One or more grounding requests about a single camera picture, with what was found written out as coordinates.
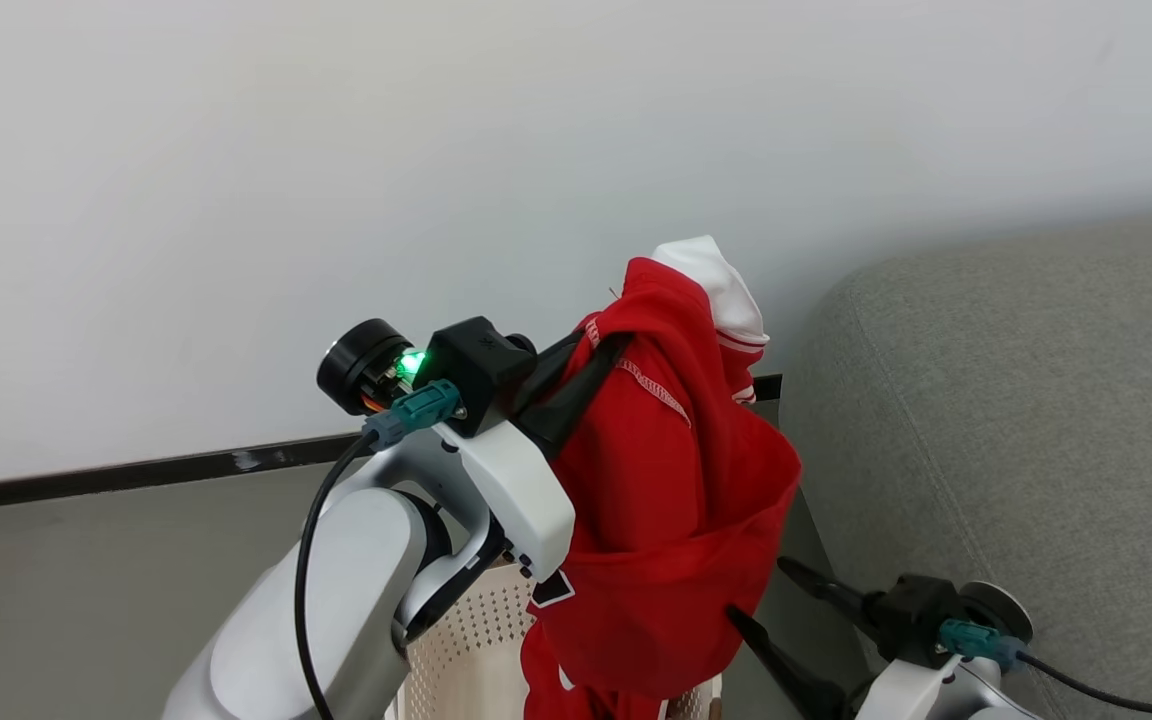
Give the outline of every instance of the fabric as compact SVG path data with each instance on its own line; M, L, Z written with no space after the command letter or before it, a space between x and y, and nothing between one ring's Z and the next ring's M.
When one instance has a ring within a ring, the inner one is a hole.
M732 661L741 638L723 609L753 612L767 585L799 462L733 400L760 347L721 346L712 301L639 258L620 300L582 324L568 374L611 334L635 340L553 462L576 509L559 577L573 593L530 607L529 720L657 720Z
M725 379L737 388L732 397L746 404L753 402L755 379L749 366L761 361L770 339L763 332L763 312L745 287L745 279L727 264L710 236L664 243L652 259L691 278L705 291L718 331L718 348L723 355Z
M1152 702L1152 219L863 270L783 382L840 578L996 583L1039 659ZM1047 720L1138 717L1029 670L1005 689Z

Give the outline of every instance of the green led light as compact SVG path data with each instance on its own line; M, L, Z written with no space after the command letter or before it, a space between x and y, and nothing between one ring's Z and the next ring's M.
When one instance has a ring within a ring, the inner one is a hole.
M425 353L422 350L408 350L402 357L397 359L397 374L403 378L404 381L410 382L412 378L416 377L417 370L420 370L420 363L425 361Z

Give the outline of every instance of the sticker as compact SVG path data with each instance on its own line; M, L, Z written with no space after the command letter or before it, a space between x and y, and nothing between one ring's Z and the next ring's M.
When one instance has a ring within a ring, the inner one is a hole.
M536 583L536 588L531 589L531 602L535 602L536 607L550 607L575 594L571 581L562 570L558 570L545 582Z

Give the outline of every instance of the white wall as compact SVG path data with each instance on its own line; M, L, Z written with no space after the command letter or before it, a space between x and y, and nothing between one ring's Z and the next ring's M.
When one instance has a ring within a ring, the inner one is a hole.
M0 478L342 432L354 323L548 341L667 240L787 338L1149 206L1152 0L0 0Z

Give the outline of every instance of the gray floor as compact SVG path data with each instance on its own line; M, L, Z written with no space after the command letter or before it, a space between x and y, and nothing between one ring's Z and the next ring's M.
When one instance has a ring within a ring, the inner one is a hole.
M202 644L291 546L323 473L0 507L0 720L159 717ZM824 564L801 500L783 547ZM758 619L820 674L863 679L846 626L787 579L772 579ZM748 651L723 675L723 705L730 719L797 717Z

